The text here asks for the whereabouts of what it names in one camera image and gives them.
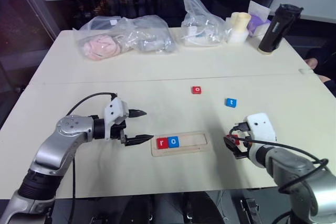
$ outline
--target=red block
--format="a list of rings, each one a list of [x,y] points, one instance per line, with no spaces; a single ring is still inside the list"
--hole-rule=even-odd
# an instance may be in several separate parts
[[[239,145],[240,144],[240,141],[238,139],[235,139],[235,141],[233,142],[235,145]]]
[[[158,149],[167,149],[169,148],[168,137],[160,137],[156,139],[156,146]]]
[[[199,86],[193,86],[192,93],[193,94],[201,94],[202,93],[201,87],[199,87]]]

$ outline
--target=blue block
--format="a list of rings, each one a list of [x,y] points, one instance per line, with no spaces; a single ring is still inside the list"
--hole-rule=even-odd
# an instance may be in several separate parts
[[[178,142],[179,137],[178,136],[170,136],[168,137],[168,145],[169,148],[177,148],[180,146],[180,143]]]
[[[227,98],[226,99],[226,106],[235,108],[237,106],[237,100],[236,99]]]

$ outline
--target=clear plastic bag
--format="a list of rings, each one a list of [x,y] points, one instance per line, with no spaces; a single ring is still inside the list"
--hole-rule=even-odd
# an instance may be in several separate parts
[[[139,51],[172,52],[176,49],[167,23],[156,15],[122,18],[112,32],[125,34],[125,45]]]
[[[130,50],[125,45],[125,35],[111,32],[120,19],[120,16],[97,16],[79,30],[73,29],[82,54],[92,60],[102,60]]]
[[[181,24],[186,46],[217,46],[224,41],[224,20],[211,14],[200,0],[183,0],[187,11]]]

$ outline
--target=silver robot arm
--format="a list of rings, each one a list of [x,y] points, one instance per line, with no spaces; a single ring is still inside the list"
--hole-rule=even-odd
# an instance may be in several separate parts
[[[232,135],[234,131],[248,132],[249,136],[237,138]],[[267,143],[253,143],[251,137]],[[235,145],[237,139],[245,141],[244,145],[248,151],[240,151]],[[267,173],[279,186],[279,192],[289,194],[290,223],[336,222],[336,177],[329,170],[322,168],[308,176],[315,170],[313,162],[285,148],[273,146],[276,137],[266,114],[248,116],[246,122],[233,127],[230,134],[224,137],[224,142],[236,159],[246,157],[256,166],[266,168]],[[304,179],[293,183],[302,176],[305,176]]]
[[[81,144],[91,142],[94,138],[117,138],[128,146],[151,139],[152,135],[127,138],[123,132],[127,117],[142,115],[146,113],[128,110],[126,103],[115,96],[104,110],[105,119],[97,116],[69,115],[59,120],[53,134],[37,151],[20,188],[9,201],[0,224],[13,223],[17,216],[18,219],[22,219],[22,214],[27,220],[32,216],[50,216],[56,190]]]

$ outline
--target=black cable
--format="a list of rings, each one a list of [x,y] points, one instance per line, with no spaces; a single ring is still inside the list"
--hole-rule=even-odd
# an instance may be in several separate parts
[[[111,100],[113,100],[117,95],[115,93],[110,93],[110,92],[100,92],[100,93],[94,93],[91,95],[88,95],[87,97],[83,98],[79,102],[76,103],[75,106],[69,110],[67,115],[70,115],[79,105],[81,105],[83,102],[86,100],[90,99],[91,97],[96,97],[98,95],[104,95],[108,94],[111,96]],[[74,218],[74,212],[75,212],[75,206],[76,206],[76,163],[75,163],[75,158],[72,160],[72,202],[71,202],[71,212],[68,220],[68,224],[72,223],[72,219]]]
[[[234,129],[231,129],[230,130],[230,136],[232,136],[232,132],[234,131]],[[287,149],[290,149],[290,150],[293,150],[293,151],[296,151],[296,152],[300,152],[300,153],[303,153],[313,159],[315,159],[315,161],[317,163],[319,163],[320,165],[318,167],[316,167],[314,170],[310,171],[309,173],[303,175],[303,176],[300,176],[284,185],[282,185],[281,187],[279,187],[278,191],[279,193],[281,194],[288,194],[287,192],[285,192],[285,190],[290,187],[290,186],[293,186],[299,182],[302,182],[303,180],[307,179],[308,177],[312,176],[314,173],[316,173],[317,171],[325,168],[327,171],[330,172],[330,170],[327,168],[327,164],[328,164],[328,160],[327,159],[321,159],[319,160],[317,157],[315,157],[314,155],[310,154],[309,152],[306,152],[304,150],[301,150],[299,148],[296,148],[296,147],[293,147],[293,146],[289,146],[289,145],[286,145],[286,144],[279,144],[279,143],[271,143],[271,142],[266,142],[266,141],[259,141],[259,140],[251,140],[251,139],[245,139],[245,138],[240,138],[240,137],[236,137],[236,136],[232,136],[233,138],[235,139],[238,139],[240,141],[244,141],[244,142],[248,142],[248,143],[256,143],[256,144],[266,144],[266,145],[272,145],[272,146],[279,146],[279,147],[282,147],[282,148],[287,148]]]
[[[284,217],[289,216],[290,215],[290,211],[288,212],[284,212],[282,215],[279,215],[273,222],[272,224],[277,224],[279,223],[279,221],[281,221]]]

